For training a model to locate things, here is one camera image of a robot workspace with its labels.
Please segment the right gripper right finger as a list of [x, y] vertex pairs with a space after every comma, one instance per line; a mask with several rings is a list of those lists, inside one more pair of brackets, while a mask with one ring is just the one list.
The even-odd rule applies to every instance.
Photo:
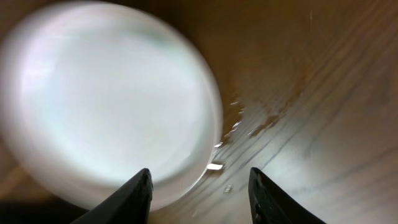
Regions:
[[253, 224], [325, 224], [256, 167], [250, 170], [248, 194]]

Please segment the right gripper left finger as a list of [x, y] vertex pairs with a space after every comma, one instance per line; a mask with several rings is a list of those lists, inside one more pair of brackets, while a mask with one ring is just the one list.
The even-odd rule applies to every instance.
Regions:
[[147, 224], [152, 192], [151, 173], [144, 168], [72, 224]]

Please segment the white plate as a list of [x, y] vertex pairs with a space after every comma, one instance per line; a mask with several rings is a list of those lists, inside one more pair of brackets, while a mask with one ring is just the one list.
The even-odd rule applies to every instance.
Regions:
[[5, 38], [1, 126], [34, 179], [67, 202], [92, 209], [147, 168], [157, 210], [201, 179], [223, 112], [209, 66], [173, 27], [80, 1], [38, 10]]

